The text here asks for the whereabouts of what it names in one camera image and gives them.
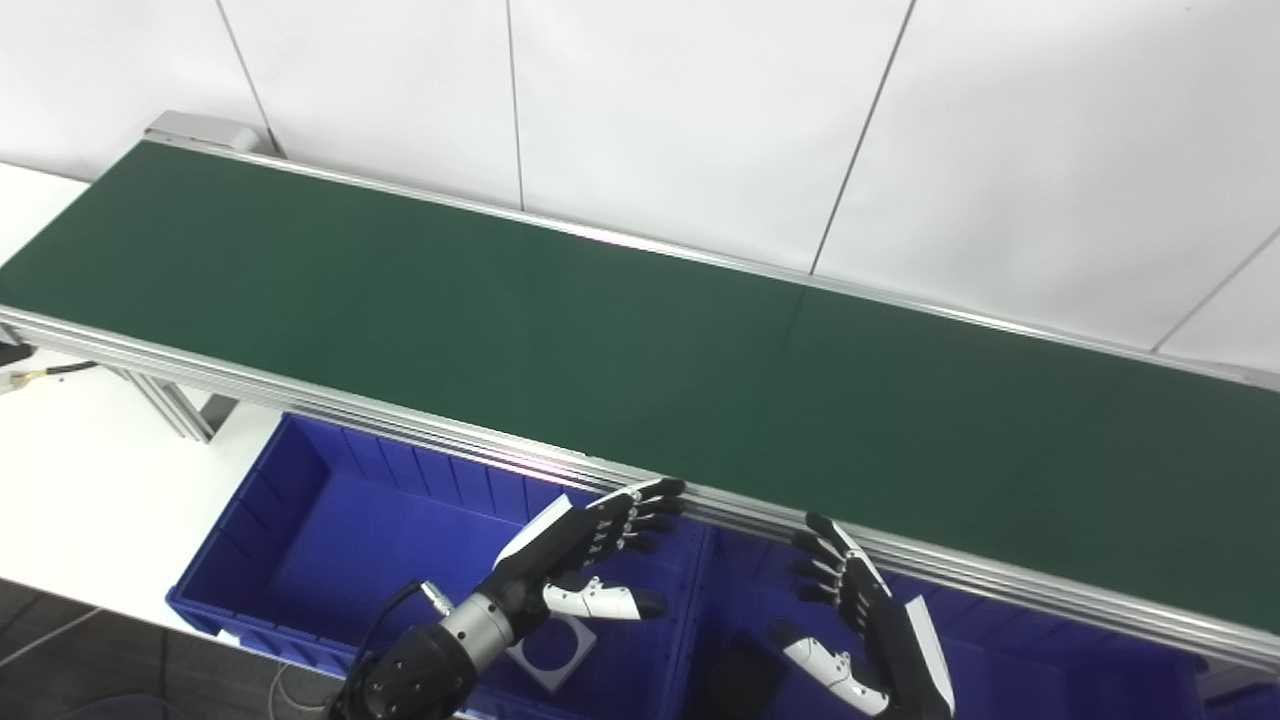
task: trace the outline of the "green conveyor belt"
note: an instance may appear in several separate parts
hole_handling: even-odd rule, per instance
[[[1267,391],[154,143],[0,304],[1280,630]]]

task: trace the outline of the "robotic hand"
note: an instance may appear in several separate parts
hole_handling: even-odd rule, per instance
[[[330,705],[330,720],[435,720],[451,716],[480,671],[554,610],[581,618],[640,620],[666,612],[659,593],[611,587],[577,571],[617,550],[652,551],[646,532],[669,529],[684,511],[682,480],[625,487],[586,507],[558,497],[502,550],[489,574],[438,624],[415,625],[385,652],[356,665]],[[408,585],[408,591],[415,591]],[[429,583],[424,592],[433,594]],[[389,601],[392,605],[399,598]]]
[[[812,555],[797,574],[800,600],[835,605],[867,648],[869,662],[833,655],[790,620],[765,628],[769,639],[840,700],[877,720],[950,720],[955,696],[946,659],[923,597],[893,598],[867,553],[827,518],[810,512],[792,544]]]

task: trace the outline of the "robot finger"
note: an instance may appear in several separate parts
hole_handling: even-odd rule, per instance
[[[836,588],[831,585],[824,585],[822,583],[800,583],[796,585],[796,597],[804,602],[822,602],[824,605],[835,605]]]
[[[646,515],[681,515],[685,511],[685,498],[663,495],[645,500],[635,506],[636,518]]]
[[[623,532],[623,534],[626,534],[626,533],[640,533],[640,532],[669,533],[671,529],[675,528],[675,527],[676,527],[676,524],[671,520],[669,516],[664,516],[664,515],[640,515],[640,516],[635,518],[634,520],[631,520],[630,523],[627,523],[622,528],[622,532]]]
[[[801,578],[810,578],[823,583],[835,583],[836,578],[840,577],[840,573],[835,568],[829,568],[813,557],[796,560],[791,564],[791,571]]]
[[[845,560],[845,553],[838,552],[827,539],[805,530],[796,530],[791,536],[791,544],[808,552],[826,565],[840,565]]]
[[[850,551],[861,552],[861,547],[854,541],[849,533],[845,532],[838,524],[836,524],[831,518],[826,515],[819,515],[817,512],[809,512],[804,518],[805,525],[809,529],[818,533],[823,539],[826,539],[841,556]]]
[[[769,641],[809,676],[859,712],[876,717],[888,708],[888,693],[878,674],[847,652],[836,655],[785,618],[774,618],[764,628]]]

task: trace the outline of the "white table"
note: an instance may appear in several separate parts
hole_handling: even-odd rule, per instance
[[[0,164],[0,263],[82,188]],[[0,374],[74,361],[41,350]],[[104,368],[0,395],[0,578],[195,632],[165,593],[279,416],[241,404],[210,445],[182,439]]]

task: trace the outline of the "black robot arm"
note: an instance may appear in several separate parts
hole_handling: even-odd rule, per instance
[[[480,673],[538,628],[554,609],[584,618],[641,620],[666,612],[660,594],[608,585],[579,570],[625,548],[653,550],[649,534],[678,515],[682,480],[628,486],[586,507],[561,496],[498,555],[493,573],[435,624],[415,625],[385,651],[364,657],[330,703],[330,720],[435,720],[448,717],[475,688]],[[435,594],[422,583],[428,596]],[[417,591],[389,598],[379,615]]]

